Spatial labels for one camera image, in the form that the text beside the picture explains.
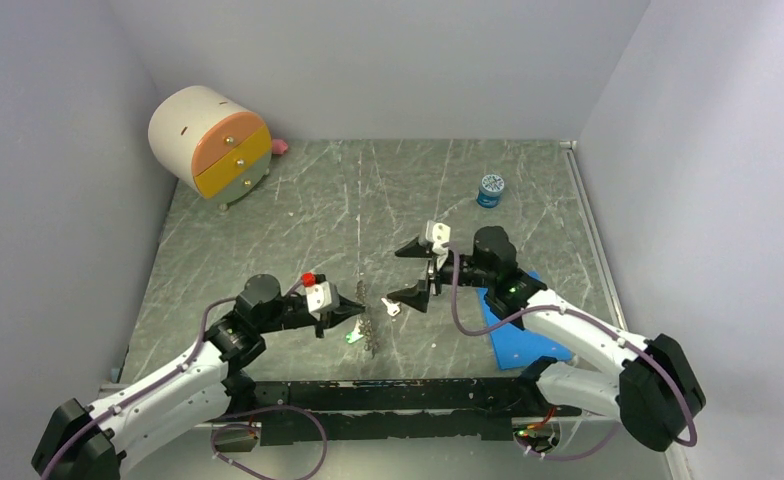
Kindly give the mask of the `green key tag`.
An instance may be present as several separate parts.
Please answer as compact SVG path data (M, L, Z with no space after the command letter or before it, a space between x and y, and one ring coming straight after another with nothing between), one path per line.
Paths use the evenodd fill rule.
M346 341L348 344L353 344L358 342L362 338L362 335L358 332L352 331L346 335Z

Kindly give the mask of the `black white key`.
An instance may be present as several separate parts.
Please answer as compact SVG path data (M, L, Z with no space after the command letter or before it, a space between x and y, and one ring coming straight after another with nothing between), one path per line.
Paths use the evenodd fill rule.
M386 297L381 298L381 302L386 308L386 312L390 317L396 317L401 312L401 306L398 302L390 300Z

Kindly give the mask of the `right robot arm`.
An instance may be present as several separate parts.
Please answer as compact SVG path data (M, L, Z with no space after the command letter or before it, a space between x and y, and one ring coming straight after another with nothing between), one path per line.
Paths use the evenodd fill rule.
M395 252L426 260L425 276L389 299L425 313L431 298L448 286L452 320L464 335L513 326L543 335L590 364L582 369L553 357L534 361L517 390L529 414L572 406L618 421L653 451L696 445L695 418L706 396L679 342L665 334L648 339L571 304L519 266L517 249L501 226L478 229L472 247L470 254L461 253L448 225L428 222Z

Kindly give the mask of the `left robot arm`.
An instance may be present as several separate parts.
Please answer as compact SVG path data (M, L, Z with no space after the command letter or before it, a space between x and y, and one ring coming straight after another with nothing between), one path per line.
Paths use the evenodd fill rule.
M43 479L119 479L166 443L207 421L248 420L287 408L245 368L266 349L264 334L312 328L316 337L365 311L322 274L305 274L283 292L272 275L250 277L225 300L193 344L142 380L88 405L70 399L51 415L31 465Z

